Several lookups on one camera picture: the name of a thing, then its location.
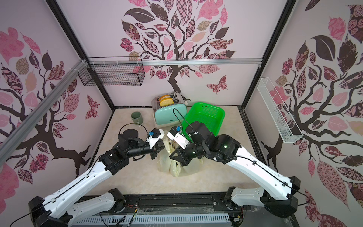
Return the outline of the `cream plastic bag orange print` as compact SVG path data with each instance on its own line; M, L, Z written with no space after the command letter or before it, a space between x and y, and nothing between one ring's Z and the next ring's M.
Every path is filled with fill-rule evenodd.
M158 154L158 170L159 172L171 174L173 177L183 177L196 174L202 170L203 159L193 159L189 165L182 166L178 161L170 159L170 155L178 144L169 140L166 136L162 139L165 148Z

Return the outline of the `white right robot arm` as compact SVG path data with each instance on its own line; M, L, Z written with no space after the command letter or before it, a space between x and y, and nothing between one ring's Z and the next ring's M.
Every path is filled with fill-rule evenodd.
M187 166L193 159L205 157L242 172L259 185L253 189L230 187L225 196L227 203L240 207L264 207L280 218L288 218L297 212L298 199L294 194L300 189L298 178L277 173L256 159L237 140L226 134L215 136L203 123L193 122L186 128L185 134L188 138L178 126L168 132L167 137L179 145L170 159Z

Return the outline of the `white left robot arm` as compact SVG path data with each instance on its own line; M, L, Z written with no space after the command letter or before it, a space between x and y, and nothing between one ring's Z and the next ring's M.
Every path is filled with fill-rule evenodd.
M109 179L127 166L130 158L149 154L155 159L164 149L162 129L153 129L146 141L137 130L128 129L118 135L118 143L84 174L45 198L35 197L29 203L30 217L35 227L70 227L76 222L104 211L120 212L125 209L124 195L116 188L83 202L79 200L98 184Z

